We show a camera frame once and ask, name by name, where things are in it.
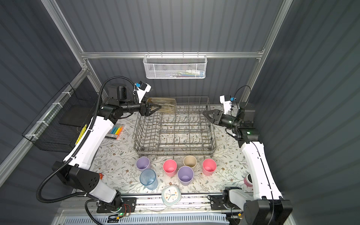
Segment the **beige cup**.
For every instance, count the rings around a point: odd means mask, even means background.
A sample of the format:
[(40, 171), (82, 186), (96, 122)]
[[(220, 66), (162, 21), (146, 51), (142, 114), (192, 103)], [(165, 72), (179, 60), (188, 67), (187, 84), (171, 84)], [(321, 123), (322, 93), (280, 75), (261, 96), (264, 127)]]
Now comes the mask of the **beige cup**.
[(192, 155), (188, 155), (184, 158), (183, 164), (185, 166), (188, 166), (188, 167), (194, 169), (197, 165), (197, 159), (196, 159), (196, 157), (194, 157)]

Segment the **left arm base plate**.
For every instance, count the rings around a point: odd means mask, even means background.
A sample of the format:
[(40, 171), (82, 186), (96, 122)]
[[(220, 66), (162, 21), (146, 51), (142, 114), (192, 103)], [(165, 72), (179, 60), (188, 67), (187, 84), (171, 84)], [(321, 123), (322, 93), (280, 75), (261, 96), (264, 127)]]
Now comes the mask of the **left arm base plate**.
[(111, 203), (100, 201), (97, 204), (97, 213), (133, 213), (137, 205), (135, 197), (116, 197)]

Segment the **lilac cup front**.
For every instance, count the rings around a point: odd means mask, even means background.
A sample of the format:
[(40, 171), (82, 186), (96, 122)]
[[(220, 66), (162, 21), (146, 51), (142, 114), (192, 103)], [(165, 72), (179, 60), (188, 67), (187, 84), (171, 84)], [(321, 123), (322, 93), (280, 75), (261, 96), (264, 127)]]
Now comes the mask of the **lilac cup front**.
[(180, 183), (184, 186), (188, 186), (194, 179), (194, 171), (189, 166), (182, 166), (177, 172)]

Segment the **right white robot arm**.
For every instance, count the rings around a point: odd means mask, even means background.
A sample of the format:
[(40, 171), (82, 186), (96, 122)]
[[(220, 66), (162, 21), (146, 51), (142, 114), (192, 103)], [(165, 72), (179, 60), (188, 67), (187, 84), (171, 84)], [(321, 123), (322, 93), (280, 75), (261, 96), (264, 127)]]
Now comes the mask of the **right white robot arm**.
[(204, 117), (214, 125), (224, 127), (226, 133), (238, 142), (250, 170), (253, 194), (245, 193), (240, 187), (226, 187), (222, 201), (216, 201), (227, 208), (239, 208), (243, 218), (241, 225), (282, 225), (292, 213), (290, 200), (283, 198), (277, 188), (268, 166), (264, 145), (254, 126), (255, 111), (244, 104), (238, 106), (236, 116), (231, 115), (231, 106), (203, 111)]

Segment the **coloured marker pack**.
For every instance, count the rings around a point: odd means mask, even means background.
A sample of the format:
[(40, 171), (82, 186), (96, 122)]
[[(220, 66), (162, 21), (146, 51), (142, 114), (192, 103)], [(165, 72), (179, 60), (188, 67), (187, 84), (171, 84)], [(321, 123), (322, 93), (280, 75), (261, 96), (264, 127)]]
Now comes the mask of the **coloured marker pack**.
[(124, 128), (125, 125), (123, 124), (114, 125), (113, 128), (106, 134), (105, 138), (118, 140)]

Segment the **pink cup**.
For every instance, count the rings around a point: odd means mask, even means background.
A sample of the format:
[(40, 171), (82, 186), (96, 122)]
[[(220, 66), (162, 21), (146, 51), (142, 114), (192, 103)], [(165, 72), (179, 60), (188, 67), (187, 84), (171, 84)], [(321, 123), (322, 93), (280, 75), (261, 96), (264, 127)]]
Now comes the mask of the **pink cup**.
[(173, 159), (166, 160), (163, 164), (163, 170), (169, 177), (173, 177), (177, 173), (177, 163)]
[(211, 176), (214, 174), (217, 168), (217, 163), (211, 158), (207, 158), (202, 163), (202, 173), (205, 176)]

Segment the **clear blue cup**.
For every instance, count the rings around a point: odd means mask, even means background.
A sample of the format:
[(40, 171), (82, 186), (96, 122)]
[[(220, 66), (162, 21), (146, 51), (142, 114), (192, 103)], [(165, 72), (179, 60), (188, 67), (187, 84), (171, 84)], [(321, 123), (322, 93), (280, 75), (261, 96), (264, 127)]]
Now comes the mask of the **clear blue cup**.
[(156, 173), (152, 169), (146, 169), (140, 174), (140, 183), (149, 190), (155, 190), (158, 186)]

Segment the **yellow marker pen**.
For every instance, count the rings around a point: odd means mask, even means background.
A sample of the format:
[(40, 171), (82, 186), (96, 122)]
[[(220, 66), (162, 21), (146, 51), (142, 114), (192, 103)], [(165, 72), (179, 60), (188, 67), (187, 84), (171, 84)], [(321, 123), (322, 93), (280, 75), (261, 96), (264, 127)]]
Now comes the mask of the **yellow marker pen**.
[(83, 137), (84, 133), (86, 132), (87, 127), (88, 127), (88, 125), (87, 125), (87, 124), (85, 124), (85, 125), (84, 125), (84, 127), (82, 128), (82, 130), (81, 130), (81, 132), (80, 132), (79, 136), (78, 136), (78, 139), (76, 140), (75, 145), (78, 145), (78, 143), (80, 142), (80, 140), (81, 140), (81, 138)]

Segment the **lilac cup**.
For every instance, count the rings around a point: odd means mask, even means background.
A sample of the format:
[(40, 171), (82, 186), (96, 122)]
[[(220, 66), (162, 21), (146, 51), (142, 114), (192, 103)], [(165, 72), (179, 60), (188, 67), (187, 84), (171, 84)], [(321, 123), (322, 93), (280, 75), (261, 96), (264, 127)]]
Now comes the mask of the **lilac cup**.
[(139, 171), (144, 171), (151, 168), (151, 162), (148, 157), (140, 157), (136, 161), (136, 167)]
[(188, 186), (194, 179), (194, 171), (189, 166), (182, 166), (177, 172), (180, 183), (184, 186)]

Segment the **items in white basket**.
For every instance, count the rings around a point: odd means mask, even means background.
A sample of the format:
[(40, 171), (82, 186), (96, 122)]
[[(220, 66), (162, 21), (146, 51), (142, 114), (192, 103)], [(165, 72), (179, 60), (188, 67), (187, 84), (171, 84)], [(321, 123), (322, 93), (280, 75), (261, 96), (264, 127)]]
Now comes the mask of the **items in white basket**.
[(172, 78), (205, 78), (205, 71), (196, 69), (173, 71), (166, 74), (166, 76)]

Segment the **clear amber glass cup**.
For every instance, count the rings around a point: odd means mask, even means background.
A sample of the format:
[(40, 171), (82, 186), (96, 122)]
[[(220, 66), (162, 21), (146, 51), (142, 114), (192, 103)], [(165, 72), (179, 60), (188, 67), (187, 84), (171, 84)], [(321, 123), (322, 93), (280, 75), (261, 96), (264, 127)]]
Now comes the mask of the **clear amber glass cup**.
[(160, 105), (159, 113), (176, 113), (177, 102), (175, 98), (170, 97), (151, 97), (147, 100), (148, 103)]

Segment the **white mesh wall basket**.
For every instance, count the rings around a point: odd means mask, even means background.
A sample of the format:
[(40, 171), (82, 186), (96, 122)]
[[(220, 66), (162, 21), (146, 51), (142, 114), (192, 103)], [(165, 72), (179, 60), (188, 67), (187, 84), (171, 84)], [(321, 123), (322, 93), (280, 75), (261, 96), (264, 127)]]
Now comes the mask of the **white mesh wall basket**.
[(199, 56), (195, 58), (189, 57), (151, 57), (144, 56), (143, 65), (146, 77), (148, 79), (195, 79), (195, 78), (172, 78), (167, 77), (166, 74), (173, 71), (182, 70), (203, 70), (207, 69), (207, 57)]

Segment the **white mint clock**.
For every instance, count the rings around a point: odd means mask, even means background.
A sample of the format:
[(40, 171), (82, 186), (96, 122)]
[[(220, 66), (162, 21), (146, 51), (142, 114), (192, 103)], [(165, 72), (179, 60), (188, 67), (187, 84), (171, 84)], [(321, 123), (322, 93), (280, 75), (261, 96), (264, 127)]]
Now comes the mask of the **white mint clock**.
[(181, 200), (182, 194), (178, 186), (170, 185), (162, 191), (161, 197), (163, 204), (166, 207), (171, 207)]

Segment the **lilac cup left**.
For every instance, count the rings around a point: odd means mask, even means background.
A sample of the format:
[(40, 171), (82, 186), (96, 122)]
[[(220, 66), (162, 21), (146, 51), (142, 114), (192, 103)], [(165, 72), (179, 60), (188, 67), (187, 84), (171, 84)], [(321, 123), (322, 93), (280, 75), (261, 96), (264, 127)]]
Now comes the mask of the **lilac cup left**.
[(148, 157), (140, 157), (136, 161), (136, 167), (139, 171), (144, 171), (151, 168), (151, 162)]

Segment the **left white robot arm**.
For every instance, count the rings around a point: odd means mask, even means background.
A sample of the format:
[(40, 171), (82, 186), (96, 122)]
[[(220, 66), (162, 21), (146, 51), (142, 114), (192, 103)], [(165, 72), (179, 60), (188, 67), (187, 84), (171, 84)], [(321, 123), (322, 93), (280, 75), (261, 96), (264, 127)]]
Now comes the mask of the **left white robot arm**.
[[(145, 94), (151, 90), (149, 84), (135, 83), (123, 76), (120, 78), (132, 85), (133, 99), (127, 100), (126, 86), (120, 85), (113, 87), (111, 95), (102, 99), (106, 83), (101, 85), (89, 126), (74, 149), (62, 162), (56, 161), (53, 164), (53, 172), (39, 185), (36, 191), (39, 202), (56, 203), (75, 196), (87, 196), (95, 202), (115, 209), (122, 207), (121, 193), (105, 184), (99, 173), (91, 171), (90, 167), (106, 134), (118, 120), (124, 119), (124, 114), (132, 115), (138, 112), (141, 116), (151, 116), (161, 109), (161, 106), (147, 101)], [(54, 199), (44, 198), (42, 190), (54, 176), (58, 176), (63, 184), (78, 189), (78, 192)]]

